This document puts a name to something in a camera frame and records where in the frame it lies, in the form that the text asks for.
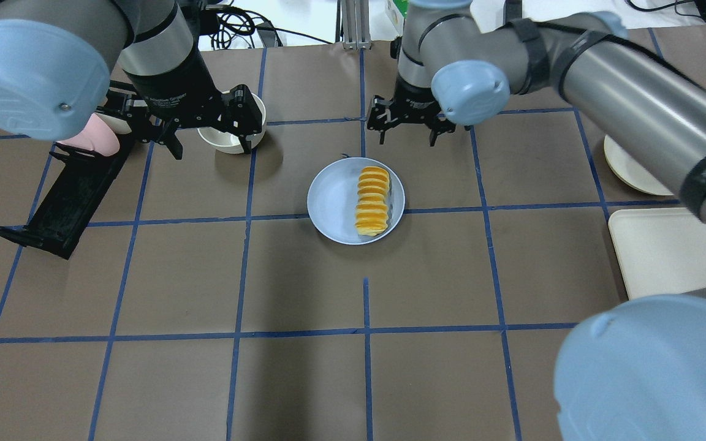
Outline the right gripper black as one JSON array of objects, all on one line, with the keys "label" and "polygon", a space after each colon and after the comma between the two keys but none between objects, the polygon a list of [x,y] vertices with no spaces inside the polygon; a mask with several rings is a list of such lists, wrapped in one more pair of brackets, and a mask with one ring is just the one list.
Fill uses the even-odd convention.
[{"label": "right gripper black", "polygon": [[430,130],[430,147],[435,147],[440,136],[452,134],[457,128],[441,112],[439,101],[429,88],[396,83],[391,99],[373,96],[365,125],[370,131],[378,132],[379,145],[383,145],[387,130],[401,124],[423,124]]}]

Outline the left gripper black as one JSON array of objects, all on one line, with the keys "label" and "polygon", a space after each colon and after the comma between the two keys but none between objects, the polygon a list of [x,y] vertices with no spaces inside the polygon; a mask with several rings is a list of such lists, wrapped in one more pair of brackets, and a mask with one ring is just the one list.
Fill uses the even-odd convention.
[{"label": "left gripper black", "polygon": [[159,108],[156,99],[148,100],[132,84],[112,81],[105,98],[105,114],[125,119],[137,137],[166,147],[174,159],[181,160],[184,146],[178,129],[212,127],[234,134],[244,154],[251,154],[265,135],[265,121],[247,85],[240,84],[221,92],[202,91],[198,96],[180,93],[165,100]]}]

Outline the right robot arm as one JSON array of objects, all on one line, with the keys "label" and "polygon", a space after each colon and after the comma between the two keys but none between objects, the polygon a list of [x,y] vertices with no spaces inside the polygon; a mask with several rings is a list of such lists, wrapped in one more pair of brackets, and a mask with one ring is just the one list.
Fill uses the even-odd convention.
[{"label": "right robot arm", "polygon": [[[434,135],[497,115],[512,95],[552,87],[706,224],[706,89],[628,40],[611,12],[512,20],[482,33],[468,1],[412,1],[380,134]],[[630,300],[577,324],[558,351],[565,440],[706,440],[706,288]]]}]

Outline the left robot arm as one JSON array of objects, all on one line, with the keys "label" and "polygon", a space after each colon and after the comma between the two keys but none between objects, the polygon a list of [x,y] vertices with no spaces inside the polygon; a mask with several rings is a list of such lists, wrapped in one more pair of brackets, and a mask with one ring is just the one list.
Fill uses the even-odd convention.
[{"label": "left robot arm", "polygon": [[0,1],[0,129],[74,145],[96,118],[168,147],[211,128],[244,153],[265,124],[246,85],[215,86],[198,39],[216,1]]}]

